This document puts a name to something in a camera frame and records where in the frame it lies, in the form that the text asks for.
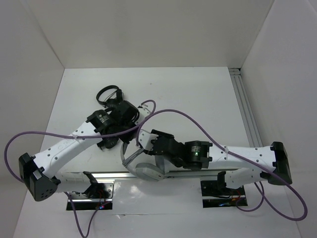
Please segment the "white grey headphones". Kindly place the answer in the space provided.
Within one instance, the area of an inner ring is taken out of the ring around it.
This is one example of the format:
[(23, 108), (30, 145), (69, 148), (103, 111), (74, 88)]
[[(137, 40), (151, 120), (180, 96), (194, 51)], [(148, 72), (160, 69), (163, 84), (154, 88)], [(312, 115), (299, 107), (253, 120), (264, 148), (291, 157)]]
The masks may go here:
[(131, 163), (144, 152), (144, 149), (139, 148), (133, 154), (126, 158), (125, 153), (127, 148), (127, 143), (123, 143), (121, 145), (120, 157), (123, 167), (126, 168), (129, 173), (144, 181), (157, 182), (164, 179), (165, 172), (156, 165), (142, 162), (138, 163), (135, 167), (132, 167)]

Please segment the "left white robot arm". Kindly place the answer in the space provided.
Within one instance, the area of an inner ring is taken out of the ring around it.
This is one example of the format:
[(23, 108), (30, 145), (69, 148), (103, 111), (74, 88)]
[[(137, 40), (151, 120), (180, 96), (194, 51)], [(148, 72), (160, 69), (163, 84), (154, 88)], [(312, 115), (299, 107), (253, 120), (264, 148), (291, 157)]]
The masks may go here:
[(93, 145), (109, 148), (107, 136), (129, 143), (135, 137), (136, 126), (150, 113), (143, 106), (128, 101), (113, 110), (97, 110), (87, 117), (68, 139), (47, 150), (19, 158), (20, 177), (35, 201), (43, 201), (56, 192), (77, 192), (87, 198), (97, 197), (104, 186), (90, 172), (61, 173), (60, 169)]

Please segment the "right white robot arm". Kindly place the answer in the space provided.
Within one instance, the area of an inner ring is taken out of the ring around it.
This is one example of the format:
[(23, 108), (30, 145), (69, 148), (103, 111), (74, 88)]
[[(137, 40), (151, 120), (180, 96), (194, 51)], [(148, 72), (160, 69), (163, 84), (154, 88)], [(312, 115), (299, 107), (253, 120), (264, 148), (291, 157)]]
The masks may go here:
[(172, 134), (141, 130), (138, 142), (151, 156), (162, 156), (177, 168), (219, 170), (216, 189), (228, 194), (249, 183), (292, 184), (286, 149), (281, 142), (265, 147), (217, 146), (208, 141), (177, 142)]

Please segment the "black headphones far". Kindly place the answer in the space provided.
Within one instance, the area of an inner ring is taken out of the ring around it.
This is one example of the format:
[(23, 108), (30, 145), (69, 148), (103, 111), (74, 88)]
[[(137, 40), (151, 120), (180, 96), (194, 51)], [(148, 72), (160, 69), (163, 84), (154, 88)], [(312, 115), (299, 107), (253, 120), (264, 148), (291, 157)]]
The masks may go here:
[[(107, 91), (111, 91), (113, 90), (113, 92), (111, 92), (108, 96), (106, 96), (105, 99), (101, 100), (100, 97), (106, 93)], [(124, 94), (122, 92), (122, 90), (116, 86), (116, 85), (109, 85), (106, 86), (105, 88), (101, 89), (97, 95), (96, 95), (96, 100), (97, 102), (103, 106), (104, 108), (108, 108), (108, 109), (114, 109), (116, 108), (120, 103), (123, 102), (124, 100)]]

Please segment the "black headphones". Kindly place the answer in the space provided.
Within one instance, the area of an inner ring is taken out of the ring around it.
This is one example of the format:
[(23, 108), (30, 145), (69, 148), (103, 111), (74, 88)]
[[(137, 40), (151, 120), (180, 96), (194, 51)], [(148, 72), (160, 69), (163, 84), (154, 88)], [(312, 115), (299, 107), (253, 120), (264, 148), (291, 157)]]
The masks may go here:
[[(108, 96), (106, 96), (105, 99), (101, 100), (100, 97), (106, 93), (107, 91), (111, 91), (113, 90), (113, 92), (111, 92)], [(106, 86), (105, 88), (101, 89), (97, 95), (96, 95), (96, 100), (97, 102), (103, 106), (104, 108), (108, 108), (108, 109), (114, 109), (116, 108), (120, 103), (123, 102), (124, 100), (124, 94), (122, 92), (122, 90), (116, 86), (116, 85), (109, 85)]]
[(110, 137), (110, 138), (103, 138), (101, 142), (97, 144), (97, 146), (103, 149), (111, 149), (113, 148), (119, 141), (118, 137)]

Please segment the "black headphones near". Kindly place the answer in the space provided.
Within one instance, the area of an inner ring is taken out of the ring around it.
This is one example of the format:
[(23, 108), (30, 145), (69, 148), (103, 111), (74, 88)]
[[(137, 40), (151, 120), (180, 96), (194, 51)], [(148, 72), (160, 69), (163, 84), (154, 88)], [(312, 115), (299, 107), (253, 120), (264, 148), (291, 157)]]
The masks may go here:
[(118, 137), (110, 137), (110, 138), (103, 138), (101, 142), (97, 144), (97, 146), (103, 149), (111, 149), (113, 148), (119, 141)]

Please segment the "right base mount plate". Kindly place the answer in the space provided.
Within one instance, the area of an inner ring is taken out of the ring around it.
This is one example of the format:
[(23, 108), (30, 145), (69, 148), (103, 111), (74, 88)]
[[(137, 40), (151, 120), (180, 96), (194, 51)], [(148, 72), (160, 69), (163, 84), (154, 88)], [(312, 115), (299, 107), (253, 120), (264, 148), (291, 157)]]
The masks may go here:
[(215, 180), (202, 180), (201, 193), (203, 208), (235, 207), (238, 200), (239, 206), (248, 206), (244, 187), (218, 189)]

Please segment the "base mount plate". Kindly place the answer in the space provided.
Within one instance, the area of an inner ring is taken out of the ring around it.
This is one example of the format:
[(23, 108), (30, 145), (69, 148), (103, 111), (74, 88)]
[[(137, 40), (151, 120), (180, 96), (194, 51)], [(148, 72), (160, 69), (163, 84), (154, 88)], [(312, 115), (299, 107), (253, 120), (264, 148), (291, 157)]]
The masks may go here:
[(89, 197), (86, 194), (78, 192), (69, 192), (76, 211), (93, 211), (98, 210), (112, 210), (113, 207), (113, 193), (114, 181), (106, 180), (103, 185), (103, 190), (97, 191), (94, 195)]
[(238, 200), (239, 206), (248, 206), (244, 187), (218, 189), (215, 180), (202, 180), (201, 193), (203, 208), (235, 207)]

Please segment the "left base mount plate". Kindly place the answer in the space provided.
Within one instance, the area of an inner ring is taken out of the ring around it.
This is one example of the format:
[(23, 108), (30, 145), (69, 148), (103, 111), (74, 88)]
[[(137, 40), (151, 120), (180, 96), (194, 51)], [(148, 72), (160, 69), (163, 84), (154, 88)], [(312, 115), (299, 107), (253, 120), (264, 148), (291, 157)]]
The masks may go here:
[(94, 195), (89, 197), (86, 194), (78, 192), (69, 192), (76, 211), (93, 211), (98, 210), (112, 210), (113, 207), (113, 193), (114, 181), (106, 180), (103, 185), (103, 190), (97, 191)]

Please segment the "aluminium rail right side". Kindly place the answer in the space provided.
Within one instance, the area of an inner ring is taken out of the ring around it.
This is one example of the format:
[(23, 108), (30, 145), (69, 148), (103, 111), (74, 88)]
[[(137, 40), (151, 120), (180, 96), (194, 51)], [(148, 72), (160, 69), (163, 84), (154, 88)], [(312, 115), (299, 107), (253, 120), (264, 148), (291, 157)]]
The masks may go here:
[(246, 88), (244, 86), (240, 69), (228, 69), (234, 92), (239, 105), (243, 124), (246, 130), (249, 145), (251, 147), (262, 147), (263, 143), (259, 134), (259, 130), (252, 112), (251, 104), (248, 99)]

